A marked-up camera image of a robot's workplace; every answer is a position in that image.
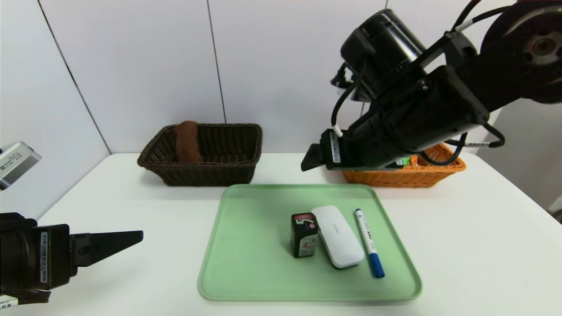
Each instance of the green tray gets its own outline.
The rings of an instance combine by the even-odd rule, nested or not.
[[[369,221],[386,276],[375,279],[368,256],[335,269],[324,246],[291,254],[291,215],[335,205],[363,245],[353,212]],[[361,184],[251,185],[226,189],[199,275],[199,292],[216,301],[401,301],[422,292],[421,279],[370,187]]]

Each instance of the white case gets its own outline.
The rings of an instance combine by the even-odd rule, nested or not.
[[[365,251],[337,207],[317,207],[312,213],[320,226],[320,238],[336,268],[352,267],[363,261]]]

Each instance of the battery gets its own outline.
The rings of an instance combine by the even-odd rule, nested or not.
[[[291,249],[295,258],[311,256],[318,243],[318,222],[313,213],[291,215]]]

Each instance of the white table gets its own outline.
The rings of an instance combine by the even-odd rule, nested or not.
[[[431,189],[375,189],[419,274],[401,304],[217,303],[197,277],[224,188],[167,187],[137,154],[101,162],[40,220],[71,233],[144,230],[144,241],[54,289],[46,305],[2,316],[560,315],[562,225],[480,158]],[[344,182],[303,154],[263,154],[253,183]]]

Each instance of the marker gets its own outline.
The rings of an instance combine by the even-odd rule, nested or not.
[[[359,222],[359,229],[361,229],[363,241],[367,246],[367,252],[369,253],[371,263],[371,270],[373,271],[375,278],[383,278],[383,265],[380,263],[379,255],[377,254],[377,250],[375,248],[375,243],[371,238],[371,231],[369,230],[369,226],[367,226],[367,219],[365,219],[365,214],[363,214],[363,211],[361,209],[356,209],[355,216],[357,217],[357,221]]]

